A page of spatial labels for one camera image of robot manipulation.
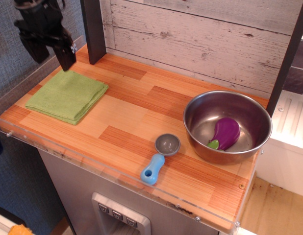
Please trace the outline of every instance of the screw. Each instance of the screw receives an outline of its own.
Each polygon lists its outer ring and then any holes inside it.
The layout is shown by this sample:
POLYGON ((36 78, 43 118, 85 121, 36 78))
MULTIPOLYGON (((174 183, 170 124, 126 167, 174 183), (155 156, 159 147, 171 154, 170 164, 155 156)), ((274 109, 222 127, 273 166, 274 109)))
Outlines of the screw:
POLYGON ((201 218, 199 216, 196 216, 194 219, 195 219, 196 222, 200 222, 201 221, 201 218))

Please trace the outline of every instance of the button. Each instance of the button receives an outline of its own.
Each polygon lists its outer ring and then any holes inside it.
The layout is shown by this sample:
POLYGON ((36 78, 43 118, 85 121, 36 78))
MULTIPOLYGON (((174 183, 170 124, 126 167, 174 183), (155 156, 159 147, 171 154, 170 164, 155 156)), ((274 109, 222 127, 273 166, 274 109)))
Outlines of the button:
POLYGON ((123 216, 119 212, 112 210, 112 214, 113 214, 113 217, 115 217, 116 219, 123 220, 123 216))
POLYGON ((99 209, 102 212, 109 214, 109 208, 108 207, 106 207, 106 206, 104 206, 103 204, 100 204, 100 203, 98 203, 98 205, 99 205, 99 209))
POLYGON ((134 228, 137 228, 137 222, 135 220, 132 220, 130 218, 126 218, 126 221, 127 221, 127 224, 134 227, 134 228))

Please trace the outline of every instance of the white wooden wall panel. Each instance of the white wooden wall panel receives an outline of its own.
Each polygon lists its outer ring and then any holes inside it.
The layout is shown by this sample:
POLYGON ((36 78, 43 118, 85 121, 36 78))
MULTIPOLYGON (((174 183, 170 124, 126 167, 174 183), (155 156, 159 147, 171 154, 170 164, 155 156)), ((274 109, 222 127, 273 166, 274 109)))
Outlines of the white wooden wall panel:
POLYGON ((112 0, 115 49, 271 93, 290 36, 112 0))
POLYGON ((303 0, 100 2, 109 53, 269 98, 303 0))
POLYGON ((144 0, 144 3, 291 35, 303 0, 144 0))

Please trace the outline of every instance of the black metal post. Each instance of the black metal post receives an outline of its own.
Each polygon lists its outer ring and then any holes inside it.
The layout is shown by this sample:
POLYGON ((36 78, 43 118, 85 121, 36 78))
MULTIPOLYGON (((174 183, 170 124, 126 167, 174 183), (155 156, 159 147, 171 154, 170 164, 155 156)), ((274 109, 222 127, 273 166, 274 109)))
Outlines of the black metal post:
POLYGON ((80 0, 89 62, 94 65, 106 54, 99 0, 80 0))

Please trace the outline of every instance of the blue handle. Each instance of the blue handle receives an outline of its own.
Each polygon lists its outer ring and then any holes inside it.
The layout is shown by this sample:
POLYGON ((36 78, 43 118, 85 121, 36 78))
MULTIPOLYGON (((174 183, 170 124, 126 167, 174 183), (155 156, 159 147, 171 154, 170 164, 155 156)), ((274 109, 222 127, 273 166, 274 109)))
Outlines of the blue handle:
POLYGON ((153 155, 151 162, 141 173, 141 180, 147 184, 154 185, 158 179, 158 173, 165 164, 165 157, 159 153, 153 155))

